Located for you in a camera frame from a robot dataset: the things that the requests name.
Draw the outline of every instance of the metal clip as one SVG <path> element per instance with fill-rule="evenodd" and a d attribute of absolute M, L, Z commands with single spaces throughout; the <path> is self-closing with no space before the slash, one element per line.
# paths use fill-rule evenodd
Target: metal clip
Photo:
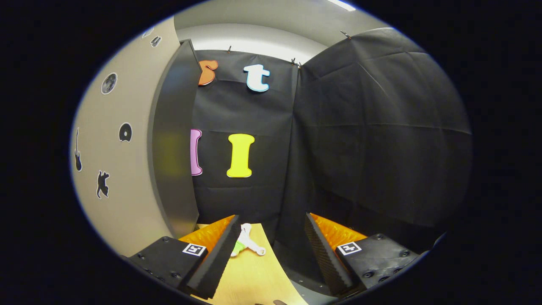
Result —
<path fill-rule="evenodd" d="M 352 37 L 350 37 L 350 35 L 348 35 L 347 33 L 343 32 L 343 31 L 340 31 L 341 33 L 343 33 L 346 37 L 348 37 L 348 39 L 352 39 Z"/>

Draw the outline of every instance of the light wood surface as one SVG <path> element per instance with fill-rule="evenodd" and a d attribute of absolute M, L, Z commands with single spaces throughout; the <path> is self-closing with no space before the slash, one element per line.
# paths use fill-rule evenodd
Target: light wood surface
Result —
<path fill-rule="evenodd" d="M 213 305 L 274 305 L 274 300 L 308 305 L 284 273 L 261 224 L 252 224 L 250 238 L 267 253 L 259 256 L 247 248 L 230 257 L 215 296 L 208 300 L 192 296 Z"/>

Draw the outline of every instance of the letter cutout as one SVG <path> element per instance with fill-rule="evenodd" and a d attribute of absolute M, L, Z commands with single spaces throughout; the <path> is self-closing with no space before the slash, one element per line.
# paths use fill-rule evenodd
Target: letter cutout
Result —
<path fill-rule="evenodd" d="M 254 143 L 254 137 L 245 134 L 233 134 L 228 137 L 231 142 L 231 168 L 226 174 L 230 178 L 247 178 L 252 175 L 248 168 L 248 151 Z"/>
<path fill-rule="evenodd" d="M 264 70 L 263 65 L 246 66 L 244 71 L 248 72 L 247 86 L 256 92 L 264 92 L 269 89 L 268 84 L 262 83 L 263 76 L 270 76 L 271 72 Z"/>
<path fill-rule="evenodd" d="M 201 130 L 190 130 L 190 167 L 192 169 L 192 176 L 199 176 L 203 172 L 203 169 L 198 164 L 198 139 L 201 136 Z"/>
<path fill-rule="evenodd" d="M 199 85 L 205 86 L 210 84 L 215 79 L 215 72 L 218 68 L 218 61 L 216 60 L 202 60 L 199 62 L 199 66 L 202 68 L 202 75 L 199 77 Z"/>

